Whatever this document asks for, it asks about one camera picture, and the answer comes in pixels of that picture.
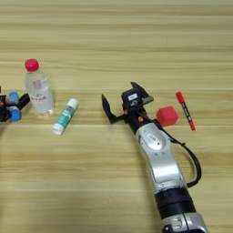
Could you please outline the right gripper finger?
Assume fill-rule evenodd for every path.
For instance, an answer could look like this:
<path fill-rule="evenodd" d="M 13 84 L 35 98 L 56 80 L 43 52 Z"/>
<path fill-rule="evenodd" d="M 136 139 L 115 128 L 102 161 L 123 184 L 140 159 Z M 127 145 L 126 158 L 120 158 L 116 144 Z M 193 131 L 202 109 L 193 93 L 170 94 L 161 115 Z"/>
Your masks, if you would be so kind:
<path fill-rule="evenodd" d="M 136 82 L 130 82 L 130 84 L 131 84 L 131 86 L 133 88 L 138 88 L 141 91 L 142 98 L 149 97 L 149 94 L 147 93 L 147 91 L 142 86 L 140 86 L 138 83 L 136 83 Z"/>
<path fill-rule="evenodd" d="M 115 116 L 112 112 L 111 112 L 111 109 L 110 109 L 110 105 L 106 99 L 106 97 L 104 95 L 101 95 L 101 99 L 102 99 L 102 107 L 106 113 L 106 116 L 109 120 L 109 122 L 111 124 L 114 124 L 118 121 L 121 121 L 121 120 L 124 120 L 125 119 L 125 114 L 121 115 L 121 116 Z"/>

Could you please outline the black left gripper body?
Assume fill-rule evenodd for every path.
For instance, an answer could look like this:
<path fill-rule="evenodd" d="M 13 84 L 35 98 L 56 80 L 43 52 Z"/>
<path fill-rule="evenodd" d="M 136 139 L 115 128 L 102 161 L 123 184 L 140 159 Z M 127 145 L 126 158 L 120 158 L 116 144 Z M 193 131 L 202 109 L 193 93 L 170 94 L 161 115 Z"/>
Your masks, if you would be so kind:
<path fill-rule="evenodd" d="M 0 102 L 0 122 L 6 122 L 10 117 L 10 104 Z"/>

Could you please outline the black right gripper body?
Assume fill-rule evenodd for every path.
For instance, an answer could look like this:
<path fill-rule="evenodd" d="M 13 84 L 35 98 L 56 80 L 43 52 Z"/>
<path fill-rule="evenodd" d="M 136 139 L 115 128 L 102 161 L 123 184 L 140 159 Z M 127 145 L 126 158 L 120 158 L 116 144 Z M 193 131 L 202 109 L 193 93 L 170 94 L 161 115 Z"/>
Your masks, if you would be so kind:
<path fill-rule="evenodd" d="M 150 119 L 144 105 L 154 101 L 154 97 L 148 96 L 146 98 L 138 97 L 129 101 L 125 98 L 123 101 L 123 110 L 126 114 L 125 122 L 129 124 L 130 128 L 136 133 L 144 125 L 154 123 L 155 119 Z"/>

